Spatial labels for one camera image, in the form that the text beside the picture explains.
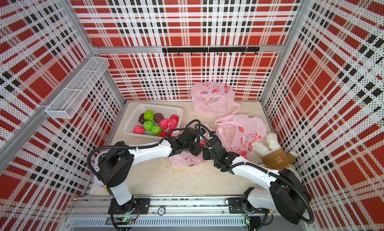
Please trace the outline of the green apple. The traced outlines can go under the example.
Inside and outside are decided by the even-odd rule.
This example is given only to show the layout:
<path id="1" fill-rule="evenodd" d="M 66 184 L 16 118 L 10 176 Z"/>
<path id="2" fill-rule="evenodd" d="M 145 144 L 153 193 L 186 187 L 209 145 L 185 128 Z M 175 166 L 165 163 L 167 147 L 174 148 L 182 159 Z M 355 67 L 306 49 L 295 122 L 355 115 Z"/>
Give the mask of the green apple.
<path id="1" fill-rule="evenodd" d="M 150 132 L 152 130 L 152 127 L 155 126 L 155 124 L 153 123 L 153 121 L 149 120 L 149 121 L 146 121 L 144 122 L 143 124 L 143 127 L 145 129 L 146 132 Z"/>
<path id="2" fill-rule="evenodd" d="M 155 113 L 152 110 L 146 110 L 144 112 L 144 119 L 146 121 L 151 121 L 154 119 L 154 117 L 155 117 Z"/>
<path id="3" fill-rule="evenodd" d="M 162 132 L 162 128 L 160 126 L 152 126 L 151 133 L 153 136 L 158 136 Z"/>

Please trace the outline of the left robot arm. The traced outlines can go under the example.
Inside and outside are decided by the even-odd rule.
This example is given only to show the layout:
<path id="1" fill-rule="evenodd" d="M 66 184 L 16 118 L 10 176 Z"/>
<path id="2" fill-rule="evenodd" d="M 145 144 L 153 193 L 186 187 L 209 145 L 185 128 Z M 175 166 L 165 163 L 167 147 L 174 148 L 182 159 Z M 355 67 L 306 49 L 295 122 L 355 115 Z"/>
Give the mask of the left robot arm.
<path id="1" fill-rule="evenodd" d="M 129 213 L 140 207 L 126 183 L 133 166 L 157 158 L 180 155 L 182 152 L 197 156 L 200 154 L 200 142 L 205 132 L 193 128 L 179 131 L 181 134 L 175 137 L 169 134 L 157 143 L 127 146 L 122 142 L 114 146 L 96 148 L 88 154 L 89 170 L 107 188 L 112 198 L 109 214 Z"/>

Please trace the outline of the pink plastic bag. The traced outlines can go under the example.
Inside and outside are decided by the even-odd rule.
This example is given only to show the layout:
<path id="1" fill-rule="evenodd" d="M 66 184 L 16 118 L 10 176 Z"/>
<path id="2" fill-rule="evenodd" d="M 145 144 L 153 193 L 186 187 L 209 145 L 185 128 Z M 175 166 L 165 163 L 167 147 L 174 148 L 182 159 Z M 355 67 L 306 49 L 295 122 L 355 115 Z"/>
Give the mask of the pink plastic bag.
<path id="1" fill-rule="evenodd" d="M 216 117 L 229 116 L 240 111 L 241 105 L 235 102 L 232 87 L 219 82 L 198 82 L 191 90 L 193 110 Z"/>
<path id="2" fill-rule="evenodd" d="M 252 143 L 263 141 L 267 135 L 267 128 L 258 117 L 248 114 L 231 114 L 215 121 L 216 135 L 227 152 L 234 152 L 242 157 L 249 156 Z"/>
<path id="3" fill-rule="evenodd" d="M 172 132 L 172 137 L 176 137 L 180 135 L 182 131 Z M 206 147 L 206 141 L 203 138 L 200 139 L 200 147 Z M 170 163 L 173 167 L 192 167 L 199 166 L 206 161 L 203 158 L 203 152 L 201 152 L 198 156 L 194 156 L 189 151 L 182 152 L 179 155 L 175 155 L 169 158 Z"/>

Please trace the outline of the white plastic basket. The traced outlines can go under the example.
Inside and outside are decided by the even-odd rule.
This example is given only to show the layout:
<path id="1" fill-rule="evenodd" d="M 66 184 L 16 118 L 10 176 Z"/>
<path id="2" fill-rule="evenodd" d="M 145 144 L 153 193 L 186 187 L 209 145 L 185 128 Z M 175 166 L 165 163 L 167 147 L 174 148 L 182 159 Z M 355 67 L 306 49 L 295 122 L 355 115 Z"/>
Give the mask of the white plastic basket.
<path id="1" fill-rule="evenodd" d="M 125 124 L 125 127 L 123 129 L 124 134 L 130 135 L 130 136 L 143 136 L 146 138 L 154 138 L 154 139 L 160 139 L 161 137 L 153 136 L 151 132 L 145 132 L 143 135 L 138 135 L 133 133 L 133 129 L 136 126 L 142 126 L 138 120 L 139 116 L 144 113 L 146 110 L 152 110 L 154 113 L 161 113 L 165 119 L 169 120 L 172 115 L 177 115 L 179 117 L 178 126 L 176 128 L 179 128 L 181 126 L 182 117 L 184 114 L 184 111 L 182 108 L 179 107 L 173 107 L 173 106 L 164 106 L 164 105 L 156 105 L 156 104 L 138 104 L 134 109 L 129 111 L 129 118 Z M 152 120 L 155 126 L 158 126 L 159 124 L 155 123 L 154 120 Z"/>

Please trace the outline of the dark red apple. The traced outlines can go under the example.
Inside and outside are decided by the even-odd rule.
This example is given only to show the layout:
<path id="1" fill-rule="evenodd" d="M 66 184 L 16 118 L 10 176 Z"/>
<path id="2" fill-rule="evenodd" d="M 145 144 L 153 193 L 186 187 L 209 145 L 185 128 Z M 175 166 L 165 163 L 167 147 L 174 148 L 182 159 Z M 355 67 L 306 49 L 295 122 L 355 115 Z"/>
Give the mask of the dark red apple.
<path id="1" fill-rule="evenodd" d="M 139 116 L 139 120 L 138 122 L 143 125 L 147 120 L 144 118 L 144 113 L 142 113 L 140 116 Z"/>
<path id="2" fill-rule="evenodd" d="M 155 113 L 155 114 L 154 114 L 154 119 L 153 119 L 153 120 L 154 120 L 155 123 L 158 124 L 158 123 L 161 122 L 163 119 L 164 119 L 164 116 L 163 116 L 161 113 L 158 112 L 158 113 Z"/>

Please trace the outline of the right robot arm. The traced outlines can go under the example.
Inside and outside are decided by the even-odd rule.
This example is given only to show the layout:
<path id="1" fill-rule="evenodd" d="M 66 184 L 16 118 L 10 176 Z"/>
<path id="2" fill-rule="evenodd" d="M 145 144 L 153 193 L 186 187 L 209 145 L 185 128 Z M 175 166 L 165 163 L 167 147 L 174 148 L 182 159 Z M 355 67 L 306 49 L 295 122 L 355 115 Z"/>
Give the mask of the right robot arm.
<path id="1" fill-rule="evenodd" d="M 259 194 L 255 188 L 248 188 L 239 204 L 244 213 L 277 211 L 292 224 L 314 223 L 311 195 L 292 171 L 276 171 L 254 164 L 237 153 L 227 152 L 217 138 L 208 140 L 200 151 L 203 159 L 212 160 L 219 171 L 247 178 L 269 192 Z"/>

